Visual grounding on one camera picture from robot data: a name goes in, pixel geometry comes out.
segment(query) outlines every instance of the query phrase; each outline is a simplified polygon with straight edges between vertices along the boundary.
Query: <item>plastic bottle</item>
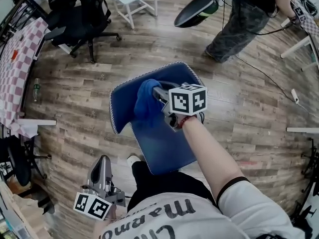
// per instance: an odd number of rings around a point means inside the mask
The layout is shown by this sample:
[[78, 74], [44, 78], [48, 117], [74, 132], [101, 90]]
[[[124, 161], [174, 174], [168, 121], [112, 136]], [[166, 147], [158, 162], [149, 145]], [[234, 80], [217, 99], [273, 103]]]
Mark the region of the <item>plastic bottle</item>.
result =
[[34, 80], [34, 86], [33, 86], [33, 98], [34, 101], [37, 102], [40, 97], [40, 79], [36, 78]]

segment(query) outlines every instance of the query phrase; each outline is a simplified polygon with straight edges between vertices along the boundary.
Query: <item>shoe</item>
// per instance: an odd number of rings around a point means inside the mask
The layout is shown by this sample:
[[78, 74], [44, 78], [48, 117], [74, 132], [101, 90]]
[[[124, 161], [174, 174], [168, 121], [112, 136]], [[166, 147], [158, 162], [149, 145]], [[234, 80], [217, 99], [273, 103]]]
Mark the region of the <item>shoe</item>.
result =
[[213, 58], [213, 59], [215, 60], [215, 58], [208, 52], [207, 48], [208, 48], [208, 47], [206, 47], [206, 49], [205, 49], [206, 55], [210, 56], [211, 58]]
[[141, 161], [139, 157], [135, 156], [135, 155], [132, 155], [130, 157], [128, 157], [128, 159], [126, 160], [129, 167], [132, 167], [132, 165], [135, 163], [135, 162], [138, 162], [138, 161]]

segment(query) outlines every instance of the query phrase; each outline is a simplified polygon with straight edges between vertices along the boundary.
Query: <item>green strap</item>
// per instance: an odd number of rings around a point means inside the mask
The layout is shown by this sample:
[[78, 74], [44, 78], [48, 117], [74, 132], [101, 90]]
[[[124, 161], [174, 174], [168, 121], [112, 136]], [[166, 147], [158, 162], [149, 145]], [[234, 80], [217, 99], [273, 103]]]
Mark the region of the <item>green strap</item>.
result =
[[199, 16], [204, 16], [204, 17], [209, 17], [211, 16], [211, 14], [205, 13], [205, 12], [201, 12], [198, 14]]

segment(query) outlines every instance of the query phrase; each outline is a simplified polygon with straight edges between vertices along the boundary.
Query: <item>black and white marker cube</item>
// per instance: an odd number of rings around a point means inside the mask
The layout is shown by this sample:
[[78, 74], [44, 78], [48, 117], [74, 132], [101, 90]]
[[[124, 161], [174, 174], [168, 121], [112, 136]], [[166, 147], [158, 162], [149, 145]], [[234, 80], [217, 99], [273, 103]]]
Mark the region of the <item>black and white marker cube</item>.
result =
[[192, 116], [207, 109], [207, 88], [191, 84], [170, 89], [170, 112]]
[[109, 203], [96, 195], [78, 192], [74, 201], [73, 210], [102, 221], [111, 206], [112, 203]]

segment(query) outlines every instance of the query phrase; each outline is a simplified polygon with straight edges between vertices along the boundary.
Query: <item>white t-shirt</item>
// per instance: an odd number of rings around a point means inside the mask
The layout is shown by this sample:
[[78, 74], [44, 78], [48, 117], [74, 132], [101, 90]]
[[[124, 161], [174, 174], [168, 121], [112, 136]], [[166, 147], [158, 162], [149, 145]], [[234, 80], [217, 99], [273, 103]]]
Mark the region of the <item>white t-shirt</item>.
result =
[[108, 225], [99, 239], [255, 239], [264, 234], [305, 238], [284, 210], [248, 181], [228, 185], [217, 204], [219, 209], [193, 194], [162, 193]]

